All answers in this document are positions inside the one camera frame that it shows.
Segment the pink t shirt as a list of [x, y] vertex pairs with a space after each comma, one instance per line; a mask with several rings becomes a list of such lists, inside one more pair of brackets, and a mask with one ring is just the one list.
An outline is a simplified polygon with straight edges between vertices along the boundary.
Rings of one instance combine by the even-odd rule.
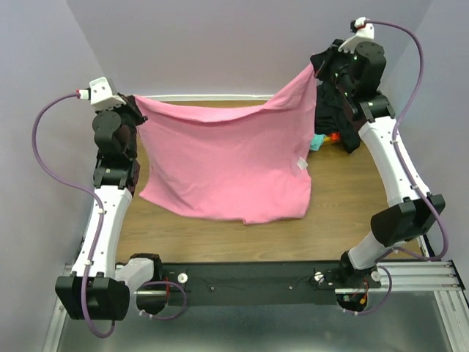
[[308, 65], [267, 102], [180, 106], [137, 97], [149, 160], [141, 191], [181, 216], [262, 224], [305, 216], [317, 83]]

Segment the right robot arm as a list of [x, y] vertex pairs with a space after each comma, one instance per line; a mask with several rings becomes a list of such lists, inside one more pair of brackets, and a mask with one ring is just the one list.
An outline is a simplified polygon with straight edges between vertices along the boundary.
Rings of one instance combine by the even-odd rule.
[[360, 40], [353, 52], [336, 39], [311, 56], [321, 86], [343, 106], [347, 120], [369, 149], [380, 174], [388, 208], [373, 215], [369, 234], [346, 251], [334, 274], [345, 287], [354, 287], [374, 270], [377, 261], [402, 244], [426, 234], [446, 206], [419, 177], [400, 137], [389, 99], [378, 87], [386, 65], [381, 45]]

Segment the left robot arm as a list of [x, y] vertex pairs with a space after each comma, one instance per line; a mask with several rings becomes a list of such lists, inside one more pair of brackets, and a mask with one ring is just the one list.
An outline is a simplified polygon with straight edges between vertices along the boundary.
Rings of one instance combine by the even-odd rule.
[[147, 118], [132, 95], [92, 121], [98, 148], [93, 172], [94, 205], [80, 253], [71, 273], [56, 280], [55, 291], [73, 320], [123, 320], [133, 294], [141, 287], [157, 288], [163, 267], [156, 254], [130, 257], [116, 269], [117, 244], [123, 220], [139, 180], [137, 127]]

